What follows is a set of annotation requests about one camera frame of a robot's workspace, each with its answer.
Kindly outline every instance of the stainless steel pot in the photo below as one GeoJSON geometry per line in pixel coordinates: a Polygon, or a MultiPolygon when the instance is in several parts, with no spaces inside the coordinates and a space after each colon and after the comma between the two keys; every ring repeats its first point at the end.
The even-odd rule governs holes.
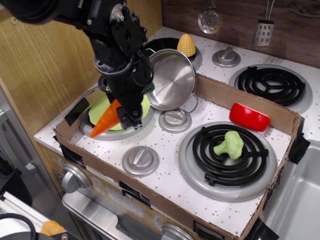
{"type": "Polygon", "coordinates": [[[196,106],[187,113],[193,112],[199,100],[193,93],[195,69],[190,60],[174,49],[159,50],[149,60],[154,70],[154,91],[147,94],[151,106],[160,111],[171,111],[178,109],[193,94],[196,106]]]}

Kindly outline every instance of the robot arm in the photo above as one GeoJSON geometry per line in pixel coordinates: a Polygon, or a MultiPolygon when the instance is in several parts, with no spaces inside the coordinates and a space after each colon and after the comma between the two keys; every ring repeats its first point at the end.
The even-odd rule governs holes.
{"type": "Polygon", "coordinates": [[[51,20],[75,26],[90,39],[94,65],[102,74],[100,89],[122,107],[122,127],[141,125],[143,94],[152,83],[153,67],[143,44],[147,30],[123,0],[0,0],[12,15],[29,24],[51,20]]]}

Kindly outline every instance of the toy broccoli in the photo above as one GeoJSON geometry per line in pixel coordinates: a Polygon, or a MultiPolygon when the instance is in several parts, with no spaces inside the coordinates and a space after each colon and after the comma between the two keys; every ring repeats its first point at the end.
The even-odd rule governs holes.
{"type": "Polygon", "coordinates": [[[224,135],[224,141],[213,147],[215,154],[229,154],[230,158],[237,159],[242,154],[242,148],[244,147],[244,141],[241,139],[239,133],[236,131],[228,131],[224,135]]]}

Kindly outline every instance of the wood paneling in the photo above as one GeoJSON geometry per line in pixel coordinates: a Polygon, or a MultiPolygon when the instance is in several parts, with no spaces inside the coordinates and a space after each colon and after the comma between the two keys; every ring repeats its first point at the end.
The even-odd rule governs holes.
{"type": "Polygon", "coordinates": [[[198,26],[198,14],[211,4],[210,0],[162,0],[163,26],[320,68],[319,0],[276,0],[270,17],[275,22],[273,35],[267,47],[252,46],[257,21],[266,17],[266,0],[217,0],[223,25],[217,33],[206,34],[198,26]]]}
{"type": "MultiPolygon", "coordinates": [[[[147,37],[162,27],[161,0],[129,0],[128,7],[147,37]]],[[[6,9],[0,10],[0,36],[0,85],[62,194],[52,154],[33,135],[98,81],[90,41],[74,26],[25,24],[6,9]]]]}

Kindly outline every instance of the backsplash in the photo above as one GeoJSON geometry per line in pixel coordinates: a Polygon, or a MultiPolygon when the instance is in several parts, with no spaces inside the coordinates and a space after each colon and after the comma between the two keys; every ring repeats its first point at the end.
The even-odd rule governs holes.
{"type": "Polygon", "coordinates": [[[266,18],[265,0],[218,0],[215,7],[223,15],[221,29],[206,34],[198,26],[198,15],[210,0],[162,0],[163,26],[221,43],[238,46],[320,68],[320,2],[316,0],[276,0],[270,20],[274,29],[270,46],[253,47],[258,20],[266,18]]]}

